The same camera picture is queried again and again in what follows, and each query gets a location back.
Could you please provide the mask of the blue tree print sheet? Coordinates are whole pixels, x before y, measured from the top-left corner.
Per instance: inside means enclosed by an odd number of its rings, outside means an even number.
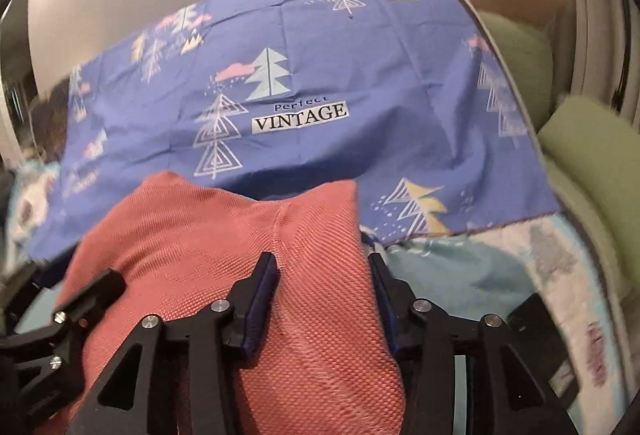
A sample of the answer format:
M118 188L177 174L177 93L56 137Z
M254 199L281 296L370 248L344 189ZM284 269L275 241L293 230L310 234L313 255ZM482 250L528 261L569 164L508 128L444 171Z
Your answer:
M467 0L205 0L75 67L52 259L153 174L254 200L357 184L383 243L559 209L533 124Z

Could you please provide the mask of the green pillow near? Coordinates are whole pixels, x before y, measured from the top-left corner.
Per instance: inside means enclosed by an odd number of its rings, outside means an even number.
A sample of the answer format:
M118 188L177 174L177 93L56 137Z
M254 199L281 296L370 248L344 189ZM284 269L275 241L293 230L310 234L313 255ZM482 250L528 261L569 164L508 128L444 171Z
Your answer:
M542 150L611 229L625 276L639 283L639 134L587 97L570 96L538 132Z

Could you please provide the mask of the dark headboard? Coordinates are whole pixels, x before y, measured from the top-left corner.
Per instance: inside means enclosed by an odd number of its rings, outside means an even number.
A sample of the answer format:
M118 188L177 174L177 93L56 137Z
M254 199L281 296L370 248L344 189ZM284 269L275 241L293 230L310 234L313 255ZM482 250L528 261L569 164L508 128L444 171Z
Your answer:
M47 163L58 162L64 155L69 90L70 79L64 78L29 105L36 149Z

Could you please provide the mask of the white quilted bed cover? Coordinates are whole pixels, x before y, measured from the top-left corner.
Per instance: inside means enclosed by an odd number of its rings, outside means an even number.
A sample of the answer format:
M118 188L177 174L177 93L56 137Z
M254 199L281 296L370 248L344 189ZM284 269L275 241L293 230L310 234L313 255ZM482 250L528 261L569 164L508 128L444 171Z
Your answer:
M524 263L577 365L585 426L617 422L637 390L626 325L614 288L577 230L551 215L471 238Z

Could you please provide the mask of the grey pleated curtain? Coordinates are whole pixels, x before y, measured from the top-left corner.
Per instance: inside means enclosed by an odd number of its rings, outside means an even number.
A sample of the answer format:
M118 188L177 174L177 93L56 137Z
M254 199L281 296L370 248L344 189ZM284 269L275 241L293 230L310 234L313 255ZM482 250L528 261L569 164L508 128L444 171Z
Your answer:
M639 6L634 0L566 0L549 27L553 101L586 96L639 125Z

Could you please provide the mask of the green pillow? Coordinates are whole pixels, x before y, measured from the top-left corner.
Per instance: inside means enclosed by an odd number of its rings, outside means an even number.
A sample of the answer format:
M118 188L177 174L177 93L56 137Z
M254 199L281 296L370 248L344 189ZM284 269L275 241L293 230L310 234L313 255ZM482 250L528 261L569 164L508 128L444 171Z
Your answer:
M639 283L639 134L587 97L570 96L538 132L542 150L611 229L625 276Z
M548 36L529 24L479 12L515 81L521 99L538 131L551 116L553 53Z

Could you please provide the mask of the teal patterned blanket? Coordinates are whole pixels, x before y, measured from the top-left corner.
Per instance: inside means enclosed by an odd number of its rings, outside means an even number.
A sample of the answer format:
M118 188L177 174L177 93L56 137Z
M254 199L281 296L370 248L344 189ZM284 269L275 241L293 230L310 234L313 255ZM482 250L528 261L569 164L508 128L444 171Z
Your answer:
M95 377L145 306L169 317L191 313L246 276L262 251L277 254L282 281L267 360L242 375L246 429L394 433L400 398L382 335L364 334L356 324L355 306L369 301L370 282L351 217L239 215L148 227L113 216L93 228L73 262L51 265L46 280L67 299L104 269L124 275L128 293L87 346L86 367ZM510 314L532 294L541 296L523 262L477 240L422 238L386 247L382 255L396 278L454 316ZM568 413L583 434L610 433L620 421L585 426L578 395Z

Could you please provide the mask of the coral pink knit shirt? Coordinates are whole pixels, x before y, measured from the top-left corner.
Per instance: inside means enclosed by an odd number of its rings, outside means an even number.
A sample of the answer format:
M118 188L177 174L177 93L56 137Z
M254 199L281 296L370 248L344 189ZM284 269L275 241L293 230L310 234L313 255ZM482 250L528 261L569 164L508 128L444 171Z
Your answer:
M148 177L78 245L78 392L50 434L395 434L405 411L351 181L280 201Z

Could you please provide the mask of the green pillow far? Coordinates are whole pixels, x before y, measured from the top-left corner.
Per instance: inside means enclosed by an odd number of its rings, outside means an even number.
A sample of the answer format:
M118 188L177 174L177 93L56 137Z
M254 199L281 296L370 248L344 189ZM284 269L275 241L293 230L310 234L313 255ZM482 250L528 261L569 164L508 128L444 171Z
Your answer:
M553 53L548 36L529 24L479 12L515 81L521 99L538 131L551 116Z

